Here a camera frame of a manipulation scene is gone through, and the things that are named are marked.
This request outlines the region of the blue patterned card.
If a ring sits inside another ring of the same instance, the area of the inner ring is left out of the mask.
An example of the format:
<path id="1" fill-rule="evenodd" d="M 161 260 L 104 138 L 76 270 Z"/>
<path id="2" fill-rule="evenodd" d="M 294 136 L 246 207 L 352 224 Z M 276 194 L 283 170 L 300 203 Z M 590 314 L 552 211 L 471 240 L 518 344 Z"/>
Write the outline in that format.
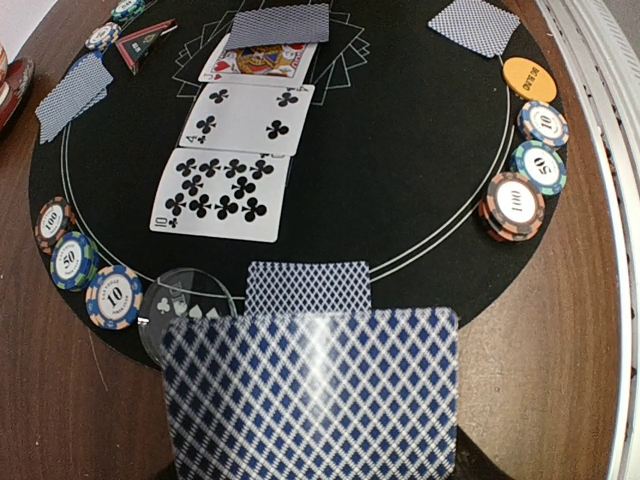
<path id="1" fill-rule="evenodd" d="M 158 185 L 153 232 L 273 243 L 290 158 L 176 148 Z"/>

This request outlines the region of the grey dealer button disc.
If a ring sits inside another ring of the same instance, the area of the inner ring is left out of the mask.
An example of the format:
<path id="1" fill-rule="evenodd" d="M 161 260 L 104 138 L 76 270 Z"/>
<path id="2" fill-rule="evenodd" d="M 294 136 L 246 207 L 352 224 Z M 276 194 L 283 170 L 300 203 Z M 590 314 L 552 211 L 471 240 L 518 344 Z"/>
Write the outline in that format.
<path id="1" fill-rule="evenodd" d="M 146 290 L 138 333 L 147 355 L 160 367 L 161 340 L 172 320 L 213 320 L 236 313 L 231 294 L 216 277 L 201 269 L 177 268 L 160 275 Z"/>

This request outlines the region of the red black triangle marker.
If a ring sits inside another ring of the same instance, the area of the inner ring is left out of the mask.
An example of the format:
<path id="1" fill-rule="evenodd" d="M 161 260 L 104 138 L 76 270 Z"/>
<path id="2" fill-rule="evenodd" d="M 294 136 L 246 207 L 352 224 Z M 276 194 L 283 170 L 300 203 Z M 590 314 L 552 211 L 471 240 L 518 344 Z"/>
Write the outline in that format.
<path id="1" fill-rule="evenodd" d="M 133 75 L 164 38 L 177 28 L 175 19 L 166 20 L 120 38 L 116 48 Z"/>

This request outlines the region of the single grey playing card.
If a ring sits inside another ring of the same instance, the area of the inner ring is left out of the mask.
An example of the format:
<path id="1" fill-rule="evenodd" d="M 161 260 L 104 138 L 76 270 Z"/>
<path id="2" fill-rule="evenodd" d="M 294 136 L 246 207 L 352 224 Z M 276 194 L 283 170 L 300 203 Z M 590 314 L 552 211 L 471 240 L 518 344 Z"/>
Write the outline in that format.
<path id="1" fill-rule="evenodd" d="M 81 112 L 103 99 L 112 81 L 100 53 L 81 57 L 36 108 L 39 143 L 53 140 Z"/>

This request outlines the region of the orange black chips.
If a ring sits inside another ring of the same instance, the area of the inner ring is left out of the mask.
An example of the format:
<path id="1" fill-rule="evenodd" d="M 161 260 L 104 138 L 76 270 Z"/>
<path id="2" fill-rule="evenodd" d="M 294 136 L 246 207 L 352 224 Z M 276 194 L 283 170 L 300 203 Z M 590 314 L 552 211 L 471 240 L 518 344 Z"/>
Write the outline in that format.
<path id="1" fill-rule="evenodd" d="M 34 237 L 39 249 L 51 255 L 58 241 L 76 226 L 75 213 L 62 196 L 44 204 L 34 225 Z"/>
<path id="2" fill-rule="evenodd" d="M 489 181 L 478 214 L 487 233 L 496 241 L 523 242 L 533 239 L 542 227 L 545 202 L 524 175 L 501 172 Z"/>

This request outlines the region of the orange big blind button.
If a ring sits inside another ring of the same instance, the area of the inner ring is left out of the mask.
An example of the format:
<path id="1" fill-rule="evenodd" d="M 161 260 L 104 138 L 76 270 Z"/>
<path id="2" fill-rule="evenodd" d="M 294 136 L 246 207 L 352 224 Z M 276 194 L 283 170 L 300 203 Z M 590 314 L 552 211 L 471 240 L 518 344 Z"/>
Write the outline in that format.
<path id="1" fill-rule="evenodd" d="M 550 103 L 557 96 L 554 79 L 533 60 L 511 57 L 504 62 L 502 75 L 507 86 L 525 100 Z"/>

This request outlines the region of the green chips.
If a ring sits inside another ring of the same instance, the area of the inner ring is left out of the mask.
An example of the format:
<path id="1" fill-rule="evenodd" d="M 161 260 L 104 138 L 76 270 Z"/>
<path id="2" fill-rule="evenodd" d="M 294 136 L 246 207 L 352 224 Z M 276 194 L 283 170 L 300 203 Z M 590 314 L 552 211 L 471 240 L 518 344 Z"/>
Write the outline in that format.
<path id="1" fill-rule="evenodd" d="M 98 272 L 100 256 L 92 239 L 72 231 L 56 244 L 50 260 L 50 274 L 56 287 L 79 292 L 89 286 Z"/>
<path id="2" fill-rule="evenodd" d="M 112 19 L 116 22 L 130 20 L 142 13 L 145 6 L 144 0 L 120 0 L 111 11 Z"/>
<path id="3" fill-rule="evenodd" d="M 566 186 L 564 161 L 555 150 L 538 140 L 525 141 L 514 150 L 510 169 L 528 178 L 545 196 L 558 195 Z"/>

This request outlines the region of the blue cream chips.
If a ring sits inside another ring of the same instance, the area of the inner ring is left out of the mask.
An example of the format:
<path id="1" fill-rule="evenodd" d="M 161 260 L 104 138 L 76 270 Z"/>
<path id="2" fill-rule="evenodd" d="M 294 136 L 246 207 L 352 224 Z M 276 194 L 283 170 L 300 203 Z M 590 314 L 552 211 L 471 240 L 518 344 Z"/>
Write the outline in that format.
<path id="1" fill-rule="evenodd" d="M 102 268 L 92 279 L 85 295 L 92 323 L 106 330 L 122 330 L 138 318 L 143 287 L 134 271 L 123 265 Z"/>
<path id="2" fill-rule="evenodd" d="M 121 35 L 121 27 L 114 22 L 107 22 L 96 28 L 85 41 L 85 47 L 91 51 L 104 51 L 113 45 Z"/>
<path id="3" fill-rule="evenodd" d="M 517 116 L 517 126 L 525 139 L 540 141 L 554 150 L 569 141 L 569 125 L 565 117 L 546 102 L 526 102 Z"/>

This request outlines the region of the four of clubs card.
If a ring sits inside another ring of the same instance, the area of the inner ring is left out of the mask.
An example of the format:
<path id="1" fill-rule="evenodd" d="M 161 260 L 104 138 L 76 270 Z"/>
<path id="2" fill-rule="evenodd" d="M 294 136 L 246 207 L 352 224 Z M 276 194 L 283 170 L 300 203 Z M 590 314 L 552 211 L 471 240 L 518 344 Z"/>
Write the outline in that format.
<path id="1" fill-rule="evenodd" d="M 314 90 L 310 84 L 209 84 L 200 92 L 178 145 L 293 156 Z"/>

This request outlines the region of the jack of hearts card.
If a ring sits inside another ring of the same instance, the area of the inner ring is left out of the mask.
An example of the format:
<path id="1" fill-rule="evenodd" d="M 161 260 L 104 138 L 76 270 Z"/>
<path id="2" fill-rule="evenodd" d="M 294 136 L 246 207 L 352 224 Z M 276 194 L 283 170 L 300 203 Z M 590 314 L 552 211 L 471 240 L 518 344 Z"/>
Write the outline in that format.
<path id="1" fill-rule="evenodd" d="M 201 69 L 202 83 L 299 87 L 318 47 L 317 43 L 279 44 L 230 50 L 226 34 Z"/>

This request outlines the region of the grey playing card deck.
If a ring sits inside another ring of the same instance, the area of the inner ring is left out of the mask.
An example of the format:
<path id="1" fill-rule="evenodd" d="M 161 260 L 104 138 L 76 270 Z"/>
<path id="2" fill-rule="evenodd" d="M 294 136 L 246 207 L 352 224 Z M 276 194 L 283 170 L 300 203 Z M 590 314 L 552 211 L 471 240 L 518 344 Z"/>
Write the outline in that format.
<path id="1" fill-rule="evenodd" d="M 447 307 L 175 320 L 164 392 L 182 479 L 444 479 L 458 319 Z"/>

